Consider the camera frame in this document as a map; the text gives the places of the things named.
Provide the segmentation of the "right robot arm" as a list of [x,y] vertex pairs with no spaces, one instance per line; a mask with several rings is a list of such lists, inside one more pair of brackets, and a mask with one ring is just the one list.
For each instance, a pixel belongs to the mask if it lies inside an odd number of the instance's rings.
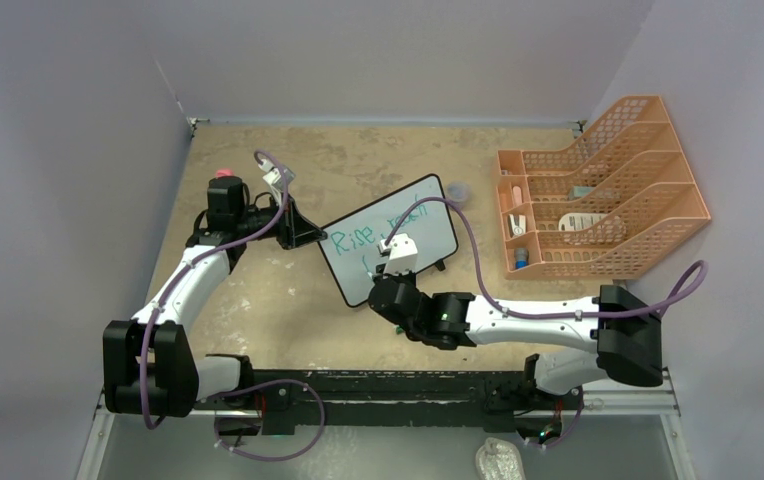
[[621,286],[603,285],[596,296],[565,301],[491,304],[468,292],[427,295],[413,274],[380,275],[368,304],[409,340],[440,350],[495,343],[557,346],[526,360],[519,392],[534,407],[605,378],[634,387],[663,383],[661,317]]

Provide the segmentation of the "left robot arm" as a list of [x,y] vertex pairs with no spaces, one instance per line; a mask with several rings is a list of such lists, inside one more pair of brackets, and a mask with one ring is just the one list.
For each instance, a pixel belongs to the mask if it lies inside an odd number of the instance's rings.
[[263,179],[270,196],[264,207],[241,178],[221,173],[211,179],[207,207],[197,215],[173,274],[130,319],[105,328],[103,392],[110,411],[140,414],[153,429],[166,417],[187,416],[207,398],[218,396],[233,409],[255,399],[247,357],[210,354],[197,360],[188,334],[249,242],[273,238],[292,250],[327,237],[298,211],[286,190],[289,174],[273,169]]

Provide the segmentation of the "small whiteboard black frame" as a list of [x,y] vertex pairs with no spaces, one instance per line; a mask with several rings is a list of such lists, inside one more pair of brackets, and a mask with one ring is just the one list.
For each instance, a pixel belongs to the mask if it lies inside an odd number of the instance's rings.
[[347,306],[366,302],[371,275],[384,262],[378,244],[398,222],[398,232],[417,244],[417,272],[456,253],[459,242],[445,203],[426,202],[406,212],[423,198],[443,195],[440,177],[428,174],[323,227],[327,238],[319,247]]

